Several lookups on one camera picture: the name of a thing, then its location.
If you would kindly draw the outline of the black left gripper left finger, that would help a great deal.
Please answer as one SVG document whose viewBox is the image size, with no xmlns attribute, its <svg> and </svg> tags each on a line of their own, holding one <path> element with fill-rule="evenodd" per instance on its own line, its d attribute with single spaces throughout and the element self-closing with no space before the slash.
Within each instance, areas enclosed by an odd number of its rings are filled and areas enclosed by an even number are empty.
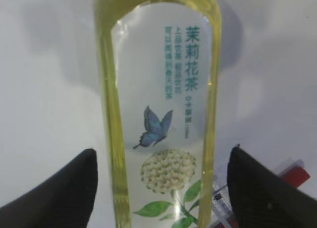
<svg viewBox="0 0 317 228">
<path fill-rule="evenodd" d="M 98 187 L 97 153 L 86 149 L 46 181 L 0 209 L 2 228 L 85 228 Z"/>
</svg>

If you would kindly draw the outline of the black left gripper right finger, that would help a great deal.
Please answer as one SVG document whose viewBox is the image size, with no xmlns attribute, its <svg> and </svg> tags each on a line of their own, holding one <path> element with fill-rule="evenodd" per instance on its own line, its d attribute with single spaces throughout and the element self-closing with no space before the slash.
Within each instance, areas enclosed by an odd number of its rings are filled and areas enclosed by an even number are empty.
<svg viewBox="0 0 317 228">
<path fill-rule="evenodd" d="M 272 173 L 239 144 L 230 153 L 227 187 L 240 228 L 317 226 L 317 201 Z"/>
</svg>

